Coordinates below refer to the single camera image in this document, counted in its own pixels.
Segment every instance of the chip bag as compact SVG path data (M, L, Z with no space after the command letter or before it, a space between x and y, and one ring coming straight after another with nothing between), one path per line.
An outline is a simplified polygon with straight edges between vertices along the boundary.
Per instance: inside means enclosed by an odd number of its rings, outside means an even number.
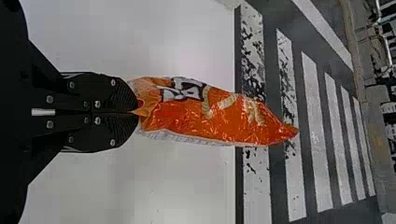
M292 138L298 130L281 123L264 103L203 82L141 77L128 82L139 102L139 133L208 145L258 147Z

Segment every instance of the orange chip bag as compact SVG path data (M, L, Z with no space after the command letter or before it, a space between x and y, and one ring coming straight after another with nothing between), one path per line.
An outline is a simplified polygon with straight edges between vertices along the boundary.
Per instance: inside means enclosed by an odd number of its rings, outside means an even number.
M184 78L141 77L128 82L139 101L141 133L211 145L268 146L298 130L281 123L264 103Z

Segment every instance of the snack bag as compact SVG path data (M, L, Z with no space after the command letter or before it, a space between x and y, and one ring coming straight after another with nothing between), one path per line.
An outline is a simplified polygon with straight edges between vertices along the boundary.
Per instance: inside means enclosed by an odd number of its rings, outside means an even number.
M155 139L257 147L292 138L264 103L184 78L141 77L128 82L139 102L139 133Z

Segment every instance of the worn paint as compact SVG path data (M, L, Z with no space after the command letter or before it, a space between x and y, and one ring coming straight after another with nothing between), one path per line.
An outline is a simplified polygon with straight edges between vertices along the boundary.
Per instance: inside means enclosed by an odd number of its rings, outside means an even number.
M283 121L299 127L291 41L276 30ZM286 141L286 181L289 221L306 217L300 135Z

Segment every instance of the crosswalk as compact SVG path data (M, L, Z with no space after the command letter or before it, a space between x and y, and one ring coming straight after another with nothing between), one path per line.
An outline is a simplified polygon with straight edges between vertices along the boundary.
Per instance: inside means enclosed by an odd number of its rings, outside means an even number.
M236 181L243 181L240 193L244 209L243 218L237 220L246 224L273 223L276 212L283 209L289 215L287 221L293 222L375 196L359 101L331 72L319 67L315 58L296 48L280 29L275 29L277 55L273 55L277 57L278 73L269 78L266 68L273 64L265 63L264 50L269 43L264 39L273 34L265 33L263 16L253 6L245 2L237 10L240 41L235 42L240 45L236 54L240 60L236 61L241 64L235 80L240 83L236 85L245 95L265 102L274 96L274 91L269 90L275 89L271 85L278 76L278 82L274 82L280 84L278 117L300 128L297 136L283 144L285 176L272 175L271 147L241 150L243 180ZM331 47L340 48L340 44L335 41ZM348 53L341 50L339 56L344 57L346 66L351 66ZM312 181L304 168L307 164L312 164L308 172L312 173ZM274 203L279 197L271 192L273 178L285 179L286 207L274 207L280 203Z

